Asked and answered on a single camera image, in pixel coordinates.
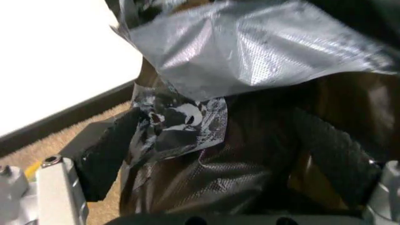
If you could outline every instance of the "yellow object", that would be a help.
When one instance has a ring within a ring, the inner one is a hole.
[[[28,180],[32,180],[35,178],[35,172],[40,167],[41,163],[42,162],[35,162],[25,170],[25,176]]]

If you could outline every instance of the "white wall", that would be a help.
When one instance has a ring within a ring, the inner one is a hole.
[[[136,78],[104,0],[0,3],[0,137]]]

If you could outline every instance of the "beige carpet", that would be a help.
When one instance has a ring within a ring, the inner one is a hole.
[[[0,165],[15,165],[23,170],[29,165],[42,161],[49,155],[58,153],[67,143],[69,143],[86,125],[91,122],[105,120],[113,115],[121,113],[129,108],[129,102],[118,105],[104,113],[82,121],[58,133],[52,134],[17,152],[0,158]],[[102,225],[118,216],[119,202],[119,178],[114,182],[106,199],[102,202],[89,204],[88,225]]]

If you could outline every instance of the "screw head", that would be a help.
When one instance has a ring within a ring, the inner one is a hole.
[[[11,176],[11,168],[9,165],[0,165],[0,176]]]
[[[43,160],[42,168],[46,168],[48,166],[55,165],[60,162],[62,162],[62,156],[61,155],[53,155],[53,156],[50,156],[50,157],[46,158],[45,160]]]

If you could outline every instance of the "plastic bag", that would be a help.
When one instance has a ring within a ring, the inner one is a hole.
[[[397,51],[306,1],[216,1],[174,15],[153,2],[144,5],[155,15],[141,13],[138,1],[121,1],[121,33],[163,81],[193,100],[399,69]]]
[[[121,213],[359,210],[379,165],[399,155],[399,79],[335,73],[394,74],[399,55],[386,44],[396,41],[305,1],[218,1],[171,15],[180,6],[123,0],[121,34],[155,67],[145,62],[144,76],[159,73],[189,99],[225,96],[226,133],[147,164],[131,145]]]

